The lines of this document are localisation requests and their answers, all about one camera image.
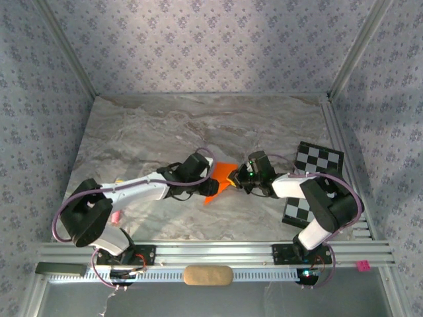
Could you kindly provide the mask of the orange cloth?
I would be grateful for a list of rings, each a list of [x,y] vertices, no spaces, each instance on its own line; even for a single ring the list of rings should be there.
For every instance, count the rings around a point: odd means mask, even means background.
[[[220,193],[226,190],[229,186],[235,186],[235,183],[229,179],[229,175],[238,168],[235,163],[217,162],[215,170],[212,173],[212,178],[219,182],[217,193],[213,196],[207,196],[204,201],[204,205],[209,204],[215,199]]]

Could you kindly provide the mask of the black grey checkerboard panel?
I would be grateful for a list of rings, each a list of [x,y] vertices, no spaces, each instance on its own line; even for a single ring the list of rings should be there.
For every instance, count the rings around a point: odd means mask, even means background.
[[[322,172],[328,168],[342,174],[344,153],[302,141],[297,148],[294,164],[300,174]],[[313,219],[313,213],[305,199],[287,198],[283,223],[304,229]]]

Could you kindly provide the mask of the tan oval cork pad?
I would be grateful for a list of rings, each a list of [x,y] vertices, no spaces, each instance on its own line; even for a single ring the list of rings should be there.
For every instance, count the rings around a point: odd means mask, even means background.
[[[227,286],[233,282],[233,270],[226,265],[190,265],[182,277],[189,286]]]

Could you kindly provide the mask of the controller board with green light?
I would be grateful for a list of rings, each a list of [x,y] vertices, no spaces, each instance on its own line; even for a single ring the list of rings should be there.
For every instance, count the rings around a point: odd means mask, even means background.
[[[303,285],[303,286],[314,286],[317,284],[320,274],[321,274],[321,271],[318,270],[317,268],[297,269],[297,277],[299,279],[297,281],[297,284]]]

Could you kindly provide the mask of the flat black bar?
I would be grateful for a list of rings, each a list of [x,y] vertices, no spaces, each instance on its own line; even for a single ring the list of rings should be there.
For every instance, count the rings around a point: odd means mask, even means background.
[[[40,275],[64,275],[71,277],[82,277],[87,271],[84,264],[66,264],[53,262],[39,262],[36,265],[35,273]]]

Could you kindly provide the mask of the long aluminium profile rail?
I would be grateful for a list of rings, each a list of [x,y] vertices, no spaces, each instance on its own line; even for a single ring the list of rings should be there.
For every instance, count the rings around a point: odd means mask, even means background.
[[[273,245],[277,241],[212,241],[212,240],[154,240],[140,244],[156,246],[155,265],[182,267],[192,264],[222,264],[253,267],[273,264]],[[336,265],[352,267],[357,261],[367,260],[372,267],[394,266],[395,259],[386,241],[353,240],[330,243]],[[93,249],[77,248],[73,244],[43,243],[39,262],[86,264]]]

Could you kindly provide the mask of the aluminium side rail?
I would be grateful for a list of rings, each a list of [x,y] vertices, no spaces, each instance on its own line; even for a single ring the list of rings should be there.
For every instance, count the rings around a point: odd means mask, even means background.
[[[327,125],[328,136],[333,148],[344,153],[342,175],[345,181],[347,181],[361,197],[364,204],[364,211],[362,212],[360,219],[351,226],[352,236],[357,240],[376,240],[377,235],[374,233],[374,227],[367,212],[366,201],[361,193],[360,184],[358,182],[358,178],[356,177],[356,171],[354,170],[352,155],[350,154],[345,134],[335,114],[334,107],[330,102],[323,102],[321,104],[321,108]]]

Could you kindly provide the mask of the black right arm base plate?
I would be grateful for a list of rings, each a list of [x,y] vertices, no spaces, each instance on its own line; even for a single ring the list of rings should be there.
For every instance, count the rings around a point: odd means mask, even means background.
[[[272,257],[275,265],[311,265],[319,259],[322,259],[324,264],[332,263],[328,246],[319,246],[312,251],[307,251],[297,244],[273,244]]]

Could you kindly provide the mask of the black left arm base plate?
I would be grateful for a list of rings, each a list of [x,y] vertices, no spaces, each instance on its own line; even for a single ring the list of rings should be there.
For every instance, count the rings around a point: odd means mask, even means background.
[[[155,245],[135,244],[119,256],[101,250],[96,259],[97,265],[151,266],[155,263]]]

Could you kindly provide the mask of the aluminium frame post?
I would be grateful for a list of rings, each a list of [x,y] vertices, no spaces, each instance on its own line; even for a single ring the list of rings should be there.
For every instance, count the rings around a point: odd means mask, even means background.
[[[386,12],[392,5],[393,1],[394,0],[375,0],[356,39],[353,41],[352,47],[350,48],[340,71],[327,92],[328,100],[330,102],[336,100],[342,92],[347,80],[353,73],[354,68],[358,64],[362,54],[370,43],[371,38],[377,31],[383,17],[386,15]]]

